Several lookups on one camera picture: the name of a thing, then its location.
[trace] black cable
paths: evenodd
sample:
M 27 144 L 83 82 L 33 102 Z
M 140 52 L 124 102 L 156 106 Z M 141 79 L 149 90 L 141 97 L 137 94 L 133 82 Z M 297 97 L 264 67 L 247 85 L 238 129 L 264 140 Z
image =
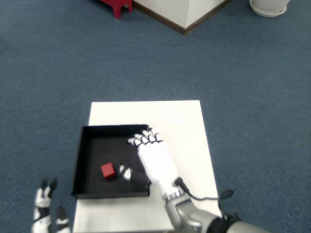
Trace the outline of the black cable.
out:
M 186 184 L 184 183 L 183 179 L 181 177 L 178 177 L 175 181 L 174 181 L 174 184 L 176 186 L 179 186 L 185 193 L 187 193 L 191 198 L 195 199 L 195 200 L 199 200 L 199 201 L 202 201 L 202 200 L 217 200 L 218 201 L 218 207 L 219 207 L 219 210 L 223 216 L 224 219 L 228 219 L 230 217 L 232 217 L 231 215 L 228 215 L 226 213 L 224 213 L 223 211 L 223 208 L 221 206 L 221 201 L 222 200 L 225 200 L 229 197 L 231 197 L 233 195 L 233 190 L 232 189 L 227 189 L 225 190 L 224 192 L 222 192 L 220 194 L 220 196 L 218 198 L 211 198 L 211 197 L 203 197 L 203 198 L 198 198 L 196 196 L 194 196 L 190 190 L 188 189 L 188 187 L 186 186 Z

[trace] white table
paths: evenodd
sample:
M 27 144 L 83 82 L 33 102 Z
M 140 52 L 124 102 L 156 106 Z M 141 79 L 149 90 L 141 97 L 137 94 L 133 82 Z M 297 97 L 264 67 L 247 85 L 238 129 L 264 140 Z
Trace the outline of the white table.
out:
M 94 102 L 89 125 L 149 124 L 168 144 L 178 174 L 197 196 L 216 197 L 200 101 Z M 216 201 L 194 201 L 220 215 Z M 173 230 L 157 187 L 150 197 L 77 200 L 74 233 Z

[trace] red stool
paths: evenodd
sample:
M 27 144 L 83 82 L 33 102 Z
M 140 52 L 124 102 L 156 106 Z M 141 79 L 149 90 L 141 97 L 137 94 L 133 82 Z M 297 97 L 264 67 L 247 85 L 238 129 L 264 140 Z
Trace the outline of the red stool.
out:
M 112 6 L 113 8 L 113 15 L 115 18 L 121 17 L 121 7 L 124 5 L 128 5 L 128 11 L 132 12 L 133 6 L 132 6 L 132 0 L 101 0 L 102 2 L 108 4 L 109 6 Z

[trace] white wall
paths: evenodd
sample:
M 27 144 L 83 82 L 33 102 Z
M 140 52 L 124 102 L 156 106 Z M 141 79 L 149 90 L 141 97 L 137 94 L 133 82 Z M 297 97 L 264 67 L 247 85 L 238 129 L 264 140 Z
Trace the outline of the white wall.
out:
M 159 15 L 186 28 L 224 0 L 135 0 Z
M 191 25 L 207 12 L 214 9 L 216 6 L 221 4 L 224 0 L 190 0 L 188 8 L 188 17 L 186 26 Z
M 135 0 L 159 15 L 186 27 L 190 0 Z

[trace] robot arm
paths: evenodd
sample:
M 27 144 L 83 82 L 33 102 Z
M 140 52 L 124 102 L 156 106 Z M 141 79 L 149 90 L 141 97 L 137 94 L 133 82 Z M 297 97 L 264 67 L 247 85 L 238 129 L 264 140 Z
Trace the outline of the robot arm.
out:
M 165 209 L 172 225 L 181 233 L 269 233 L 248 223 L 198 209 L 190 197 L 181 192 L 166 199 Z
M 166 144 L 154 130 L 143 131 L 128 141 L 138 149 L 138 156 L 152 183 L 160 188 L 165 209 L 172 225 L 182 233 L 269 233 L 260 228 L 221 218 L 198 209 L 190 196 L 173 183 L 178 178 L 177 169 Z
M 41 186 L 37 189 L 35 194 L 34 222 L 31 227 L 31 233 L 54 233 L 51 222 L 50 204 L 56 187 L 56 179 L 53 179 L 49 186 L 48 181 L 44 179 L 41 182 Z M 56 226 L 56 233 L 70 233 L 69 221 L 62 206 L 57 208 Z

